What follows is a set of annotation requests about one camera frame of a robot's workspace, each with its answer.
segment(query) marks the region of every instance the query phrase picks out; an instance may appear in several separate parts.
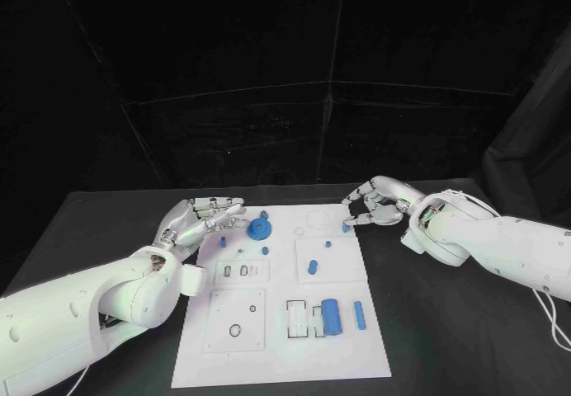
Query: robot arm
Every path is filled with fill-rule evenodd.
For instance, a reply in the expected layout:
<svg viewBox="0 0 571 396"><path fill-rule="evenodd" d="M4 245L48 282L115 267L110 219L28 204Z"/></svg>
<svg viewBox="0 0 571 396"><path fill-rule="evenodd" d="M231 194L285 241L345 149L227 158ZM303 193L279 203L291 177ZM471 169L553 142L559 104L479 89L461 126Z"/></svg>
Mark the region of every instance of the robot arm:
<svg viewBox="0 0 571 396"><path fill-rule="evenodd" d="M208 270L182 262L208 233L249 225L233 217L243 203L184 200L154 246L0 299L0 396L48 389L168 320L181 294L201 294ZM103 323L100 314L110 318Z"/></svg>
<svg viewBox="0 0 571 396"><path fill-rule="evenodd" d="M426 196L389 177L376 177L348 196L348 205L364 196L370 214L348 225L399 223L412 216L403 244L427 252L451 266L474 256L497 275L571 301L571 232L551 225L501 216L462 192Z"/></svg>

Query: blue cylinder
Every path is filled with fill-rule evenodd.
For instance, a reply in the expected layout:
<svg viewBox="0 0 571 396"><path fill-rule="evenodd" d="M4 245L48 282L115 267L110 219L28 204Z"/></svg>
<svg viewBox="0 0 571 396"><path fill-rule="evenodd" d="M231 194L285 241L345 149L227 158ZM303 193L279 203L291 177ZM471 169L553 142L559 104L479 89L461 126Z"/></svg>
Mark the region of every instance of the blue cylinder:
<svg viewBox="0 0 571 396"><path fill-rule="evenodd" d="M262 217L250 222L247 229L249 236L256 240L265 240L272 234L272 223L265 219L265 214Z"/></svg>
<svg viewBox="0 0 571 396"><path fill-rule="evenodd" d="M364 315L364 305L361 304L361 301L355 302L355 315L357 315L357 325L360 327L360 330L365 330L367 324L365 324L365 315Z"/></svg>
<svg viewBox="0 0 571 396"><path fill-rule="evenodd" d="M312 275L316 274L316 272L318 272L318 261L316 261L316 260L312 260L312 261L309 262L309 270L308 270L308 272L309 272Z"/></svg>
<svg viewBox="0 0 571 396"><path fill-rule="evenodd" d="M337 336L344 332L337 299L325 299L322 301L322 315L325 335Z"/></svg>

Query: robotic hand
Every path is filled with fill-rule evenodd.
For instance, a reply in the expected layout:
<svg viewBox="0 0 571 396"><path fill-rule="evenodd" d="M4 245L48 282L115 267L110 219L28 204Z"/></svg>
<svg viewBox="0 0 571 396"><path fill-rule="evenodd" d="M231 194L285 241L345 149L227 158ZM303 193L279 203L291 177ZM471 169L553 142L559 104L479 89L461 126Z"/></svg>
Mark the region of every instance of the robotic hand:
<svg viewBox="0 0 571 396"><path fill-rule="evenodd" d="M427 252L449 266L461 266L474 256L494 274L571 301L569 230L501 216L485 202L462 192L448 190L426 196L390 177L374 177L344 204L361 197L371 212L350 217L345 224L393 225L409 214L402 242L415 252Z"/></svg>
<svg viewBox="0 0 571 396"><path fill-rule="evenodd" d="M181 294L201 294L208 270L182 262L208 233L247 227L233 217L247 211L243 204L240 198L184 200L154 246L0 299L0 396L48 389L168 320Z"/></svg>

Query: black tabletop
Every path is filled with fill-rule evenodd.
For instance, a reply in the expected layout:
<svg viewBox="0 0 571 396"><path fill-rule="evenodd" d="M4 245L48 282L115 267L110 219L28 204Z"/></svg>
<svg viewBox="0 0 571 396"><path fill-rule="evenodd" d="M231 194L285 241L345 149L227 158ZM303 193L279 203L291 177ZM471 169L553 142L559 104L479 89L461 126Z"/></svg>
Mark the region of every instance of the black tabletop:
<svg viewBox="0 0 571 396"><path fill-rule="evenodd" d="M452 188L485 198L471 179L412 184L427 194ZM8 293L128 257L154 241L161 220L182 199L240 196L247 205L324 204L341 202L357 187L73 193ZM171 389L188 305L181 297L166 323L93 365L74 395L569 394L571 353L554 344L533 291L474 259L452 267L419 255L400 242L407 223L357 228L391 378ZM563 324L571 323L567 304L556 303ZM41 394L66 394L76 379Z"/></svg>

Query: blue object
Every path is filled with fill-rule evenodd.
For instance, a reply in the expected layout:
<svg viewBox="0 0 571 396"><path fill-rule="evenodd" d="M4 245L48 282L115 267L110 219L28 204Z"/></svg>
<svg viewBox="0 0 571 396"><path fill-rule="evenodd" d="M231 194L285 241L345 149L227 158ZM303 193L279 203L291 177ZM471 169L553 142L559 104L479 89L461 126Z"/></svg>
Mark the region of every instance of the blue object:
<svg viewBox="0 0 571 396"><path fill-rule="evenodd" d="M318 261L316 261L316 260L312 260L312 261L309 262L309 270L308 270L308 272L309 272L312 275L316 274L316 272L318 272Z"/></svg>
<svg viewBox="0 0 571 396"><path fill-rule="evenodd" d="M272 223L269 222L269 212L266 210L262 211L260 218L252 221L247 233L256 241L263 241L270 236Z"/></svg>
<svg viewBox="0 0 571 396"><path fill-rule="evenodd" d="M325 335L337 336L344 332L337 299L325 299L322 301L322 315Z"/></svg>
<svg viewBox="0 0 571 396"><path fill-rule="evenodd" d="M364 305L361 304L361 301L355 302L355 315L357 315L357 325L360 326L360 330L365 330L367 324L365 324L365 316L364 316Z"/></svg>

